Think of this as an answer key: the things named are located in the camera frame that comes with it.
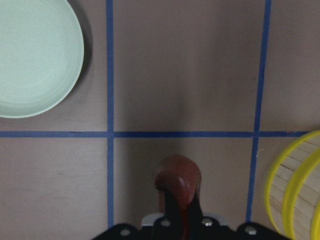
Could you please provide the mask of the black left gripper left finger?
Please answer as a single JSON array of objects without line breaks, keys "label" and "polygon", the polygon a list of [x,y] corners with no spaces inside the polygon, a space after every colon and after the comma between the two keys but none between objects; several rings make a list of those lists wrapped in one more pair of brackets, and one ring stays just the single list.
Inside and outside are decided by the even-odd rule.
[{"label": "black left gripper left finger", "polygon": [[164,214],[157,218],[152,227],[153,240],[181,240],[184,227],[175,197],[164,191]]}]

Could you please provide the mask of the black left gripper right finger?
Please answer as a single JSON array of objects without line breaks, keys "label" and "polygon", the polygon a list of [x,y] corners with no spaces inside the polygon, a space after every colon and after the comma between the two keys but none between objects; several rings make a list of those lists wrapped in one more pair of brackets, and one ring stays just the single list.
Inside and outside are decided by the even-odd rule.
[{"label": "black left gripper right finger", "polygon": [[212,215],[204,215],[197,194],[188,206],[188,237],[190,240],[222,240],[223,229]]}]

